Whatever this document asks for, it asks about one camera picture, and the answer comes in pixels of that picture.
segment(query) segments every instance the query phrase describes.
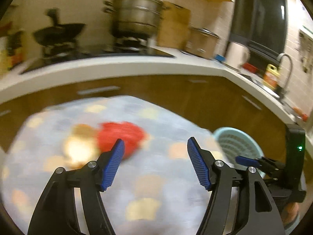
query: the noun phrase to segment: sink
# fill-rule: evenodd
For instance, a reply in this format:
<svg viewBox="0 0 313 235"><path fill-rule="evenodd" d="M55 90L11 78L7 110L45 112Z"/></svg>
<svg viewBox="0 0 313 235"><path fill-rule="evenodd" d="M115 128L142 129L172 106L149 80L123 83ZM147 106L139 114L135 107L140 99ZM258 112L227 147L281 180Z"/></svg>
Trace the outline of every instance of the sink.
<svg viewBox="0 0 313 235"><path fill-rule="evenodd" d="M245 75L245 74L241 74L239 73L241 76L245 77L246 79L250 80L252 83L256 84L259 88L262 88L264 91L266 91L267 93L269 93L271 96L273 96L275 99L279 99L279 96L270 88L268 88L267 86L264 86L262 82L252 78L249 75Z"/></svg>

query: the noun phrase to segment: drawer handle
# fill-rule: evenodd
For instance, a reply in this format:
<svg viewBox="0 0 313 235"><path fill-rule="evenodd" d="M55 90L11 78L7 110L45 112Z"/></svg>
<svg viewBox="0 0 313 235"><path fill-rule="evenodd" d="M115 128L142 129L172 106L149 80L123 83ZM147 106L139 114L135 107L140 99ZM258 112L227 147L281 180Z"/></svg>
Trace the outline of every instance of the drawer handle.
<svg viewBox="0 0 313 235"><path fill-rule="evenodd" d="M206 80L188 80L191 83L207 83Z"/></svg>
<svg viewBox="0 0 313 235"><path fill-rule="evenodd" d="M96 94L96 93L119 90L119 89L120 89L119 86L105 86L105 87L99 87L99 88L77 91L77 94L80 96L84 96L84 95Z"/></svg>
<svg viewBox="0 0 313 235"><path fill-rule="evenodd" d="M198 48L197 51L201 52L201 53L205 53L205 50L202 48Z"/></svg>
<svg viewBox="0 0 313 235"><path fill-rule="evenodd" d="M262 110L260 106L255 104L253 101L251 101L247 96L242 96L248 103L252 104L254 107L256 107L258 110Z"/></svg>
<svg viewBox="0 0 313 235"><path fill-rule="evenodd" d="M4 111L1 111L1 112L0 112L0 117L4 116L4 115L6 115L6 114L9 114L9 113L11 113L11 110L4 110Z"/></svg>

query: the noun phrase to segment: red container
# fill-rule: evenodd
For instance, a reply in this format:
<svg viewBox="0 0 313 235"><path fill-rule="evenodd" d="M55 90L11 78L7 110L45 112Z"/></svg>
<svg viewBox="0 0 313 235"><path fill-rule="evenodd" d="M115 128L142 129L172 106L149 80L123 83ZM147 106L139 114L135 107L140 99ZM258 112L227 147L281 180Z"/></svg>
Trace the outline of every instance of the red container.
<svg viewBox="0 0 313 235"><path fill-rule="evenodd" d="M250 63L245 63L243 64L242 68L246 69L247 71L249 72L252 72L252 73L256 73L258 68L254 67L252 64Z"/></svg>

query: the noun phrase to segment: black wok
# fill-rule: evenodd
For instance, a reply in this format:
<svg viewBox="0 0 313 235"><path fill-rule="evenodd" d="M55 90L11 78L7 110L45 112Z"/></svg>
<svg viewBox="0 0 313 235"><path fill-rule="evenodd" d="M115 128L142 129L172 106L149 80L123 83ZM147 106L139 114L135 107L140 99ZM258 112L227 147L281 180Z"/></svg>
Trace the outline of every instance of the black wok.
<svg viewBox="0 0 313 235"><path fill-rule="evenodd" d="M85 24L80 23L59 24L57 8L47 10L46 15L52 19L53 26L33 33L36 42L45 47L72 41L85 26Z"/></svg>

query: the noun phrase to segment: blue gripper pad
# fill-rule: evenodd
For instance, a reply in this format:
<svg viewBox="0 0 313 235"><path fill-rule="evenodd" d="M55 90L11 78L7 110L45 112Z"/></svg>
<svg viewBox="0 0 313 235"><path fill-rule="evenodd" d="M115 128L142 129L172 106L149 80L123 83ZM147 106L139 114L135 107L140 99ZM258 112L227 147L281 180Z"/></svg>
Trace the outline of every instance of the blue gripper pad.
<svg viewBox="0 0 313 235"><path fill-rule="evenodd" d="M108 161L108 164L103 169L101 188L104 191L112 185L118 166L120 165L122 161L124 151L125 151L124 141L122 140L118 141L113 146L111 151L113 151L113 154L111 155L111 158Z"/></svg>
<svg viewBox="0 0 313 235"><path fill-rule="evenodd" d="M204 186L204 188L208 190L211 186L211 182L209 180L209 170L199 153L198 146L191 138L187 142L187 151L200 185Z"/></svg>
<svg viewBox="0 0 313 235"><path fill-rule="evenodd" d="M241 155L238 155L236 156L235 158L236 160L236 163L240 164L240 165L243 165L243 166L252 166L252 167L255 167L255 168L258 168L260 167L260 164L257 160L255 159L251 159L251 158L248 158L248 157L244 157L244 156L241 156Z"/></svg>

